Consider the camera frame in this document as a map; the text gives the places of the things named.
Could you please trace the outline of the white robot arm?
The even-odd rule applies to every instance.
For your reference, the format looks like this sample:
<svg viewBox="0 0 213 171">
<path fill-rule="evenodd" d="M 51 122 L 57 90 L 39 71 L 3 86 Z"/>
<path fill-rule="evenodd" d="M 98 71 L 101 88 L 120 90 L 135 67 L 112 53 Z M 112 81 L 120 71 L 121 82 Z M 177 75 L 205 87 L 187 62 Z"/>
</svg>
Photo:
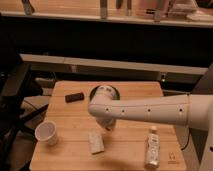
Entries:
<svg viewBox="0 0 213 171">
<path fill-rule="evenodd" d="M 208 132 L 199 171 L 213 171 L 213 95 L 190 94 L 121 100 L 113 86 L 95 87 L 88 112 L 97 123 L 113 130 L 117 119 L 187 125 Z"/>
</svg>

